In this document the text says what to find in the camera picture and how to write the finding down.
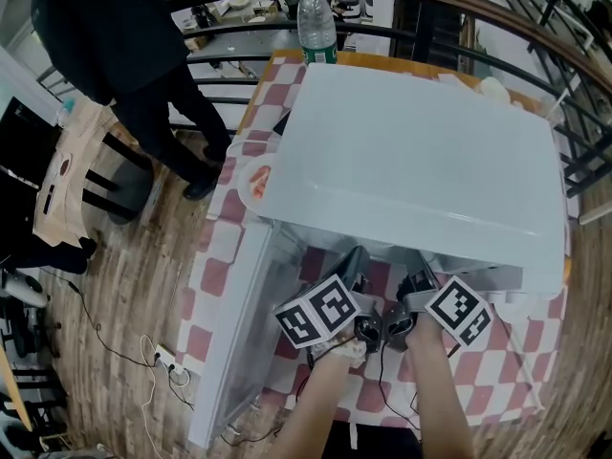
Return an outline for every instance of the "power strip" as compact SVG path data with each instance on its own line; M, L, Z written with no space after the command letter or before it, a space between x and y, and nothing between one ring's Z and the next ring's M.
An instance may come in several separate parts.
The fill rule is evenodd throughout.
M174 372L177 376L181 376L186 372L185 368L176 362L176 357L174 354L163 345L158 345L155 347L155 354L159 355L158 361L162 361L168 369L170 366L173 366L172 372Z

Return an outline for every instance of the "hardwood floor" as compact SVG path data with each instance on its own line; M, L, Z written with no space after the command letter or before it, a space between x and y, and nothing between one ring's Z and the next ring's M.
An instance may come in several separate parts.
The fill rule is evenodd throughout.
M199 138L191 135L186 143L199 151ZM96 171L112 172L118 161L114 155L105 151ZM88 211L91 226L102 233L98 256L84 276L60 274L85 293L92 318L101 325L100 336L138 361L141 335L170 348L176 341L182 289L208 208L206 202L183 200L185 183L165 168L156 169L158 201L141 221L117 227L100 211ZM612 183L606 179L584 196L583 209L611 198ZM569 301L550 405L516 423L476 427L478 457L585 457L598 434L612 427L612 216L575 228L572 242ZM141 410L151 389L149 371L102 348L79 297L65 282L43 274L42 283L53 298L51 315L63 325L57 333L62 357L55 368L70 393L70 430L76 441L88 446L102 442L125 458L154 457ZM147 418L162 457L205 457L204 450L186 439L191 410L169 391L164 371L157 368L155 373L158 387ZM194 377L186 389L188 401L197 385ZM258 438L284 416L284 410L271 406L252 408L238 428L244 436ZM228 432L225 437L239 440ZM217 439L208 457L261 457L272 440L231 448Z

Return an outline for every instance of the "food on plate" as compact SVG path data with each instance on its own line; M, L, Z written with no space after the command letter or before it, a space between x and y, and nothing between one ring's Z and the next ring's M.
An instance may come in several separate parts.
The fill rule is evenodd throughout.
M268 183L271 170L272 169L265 164L260 166L252 175L250 180L251 193L255 199L261 199L264 196L264 191L266 190L266 184Z

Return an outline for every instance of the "white mini refrigerator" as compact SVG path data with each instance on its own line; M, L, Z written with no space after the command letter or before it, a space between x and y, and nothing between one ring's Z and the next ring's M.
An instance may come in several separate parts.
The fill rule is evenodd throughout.
M202 447L264 386L308 246L356 244L476 291L558 294L565 197L548 122L464 88L310 65L257 212L231 269L189 440Z

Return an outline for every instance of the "green bottle label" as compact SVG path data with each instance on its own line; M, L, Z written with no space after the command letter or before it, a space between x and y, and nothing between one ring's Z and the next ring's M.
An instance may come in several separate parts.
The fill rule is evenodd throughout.
M302 46L302 54L304 55L304 63L331 63L336 64L338 60L338 44L334 43L327 48L312 50Z

